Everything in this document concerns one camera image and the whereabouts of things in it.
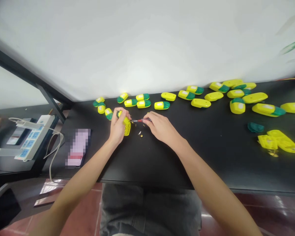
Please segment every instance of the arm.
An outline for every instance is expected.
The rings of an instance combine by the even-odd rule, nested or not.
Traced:
[[[191,148],[187,140],[180,136],[169,120],[153,111],[144,118],[152,120],[145,120],[144,123],[150,127],[155,137],[176,152],[206,209],[227,233],[238,236],[262,236],[241,202]]]
[[[118,119],[116,114],[117,111],[120,110],[122,110],[123,113],[120,119]],[[125,126],[123,120],[126,116],[131,120],[128,111],[123,108],[115,108],[111,120],[109,139],[72,179],[70,179],[50,210],[47,211],[29,235],[60,235],[69,215],[94,186],[108,159],[124,138]]]

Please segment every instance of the screwdriver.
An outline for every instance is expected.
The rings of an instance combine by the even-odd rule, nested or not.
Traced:
[[[132,122],[143,122],[144,120],[152,121],[150,118],[147,118],[147,119],[140,119],[140,120],[137,120],[137,121],[133,121],[133,120],[132,120]]]

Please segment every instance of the white cable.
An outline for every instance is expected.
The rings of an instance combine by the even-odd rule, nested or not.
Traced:
[[[10,117],[9,120],[12,121],[12,122],[14,122],[14,123],[16,123],[15,120],[25,121],[25,120],[23,120],[23,119],[15,118],[15,117]],[[53,160],[55,159],[55,157],[56,157],[56,155],[57,155],[57,153],[58,153],[58,151],[59,151],[59,148],[60,148],[60,146],[61,146],[61,143],[62,143],[62,141],[63,141],[63,139],[64,139],[64,135],[63,135],[61,132],[58,132],[58,131],[56,131],[56,130],[54,130],[54,129],[51,129],[51,128],[48,128],[48,129],[50,129],[50,130],[52,130],[52,131],[55,131],[56,133],[54,133],[54,134],[52,135],[52,137],[50,138],[49,143],[48,143],[48,146],[47,146],[46,155],[43,157],[43,159],[45,159],[45,158],[48,157],[49,155],[51,155],[51,154],[53,154],[54,152],[56,152],[56,153],[54,154],[54,156],[53,156],[51,162],[50,162],[50,166],[49,166],[49,179],[50,179],[51,182],[53,182],[53,183],[55,183],[55,184],[61,184],[61,183],[54,182],[54,181],[52,180],[52,177],[51,177],[51,165],[52,165]],[[60,135],[60,142],[59,142],[59,144],[57,145],[57,147],[56,147],[52,152],[50,152],[50,153],[47,155],[49,145],[50,145],[50,143],[51,143],[52,138],[53,138],[55,135]]]

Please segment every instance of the person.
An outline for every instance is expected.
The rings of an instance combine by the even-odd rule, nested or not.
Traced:
[[[120,110],[123,112],[118,119],[116,114]],[[66,184],[29,235],[60,235],[69,215],[95,185],[110,156],[122,142],[125,117],[131,120],[127,110],[115,108],[108,140]],[[207,211],[229,235],[261,236],[245,207],[176,131],[168,118],[153,111],[144,118],[151,119],[144,123],[152,134],[175,151],[195,190],[105,184],[102,192],[101,235],[199,235],[196,224],[199,224],[200,198]]]

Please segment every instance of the floor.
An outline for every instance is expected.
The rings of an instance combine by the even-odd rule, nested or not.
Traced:
[[[56,200],[63,188],[65,180],[58,180],[54,184],[46,180],[36,206],[52,203]],[[99,225],[101,221],[101,195],[102,184],[97,183],[90,193],[81,201],[78,207],[72,212],[65,224],[61,236],[85,235],[99,236]],[[243,203],[264,235],[269,236],[295,236],[295,198],[236,194]],[[22,219],[0,231],[0,236],[28,235],[35,227],[40,218],[46,213]],[[202,210],[201,236],[224,236],[226,235],[217,222],[206,211]]]

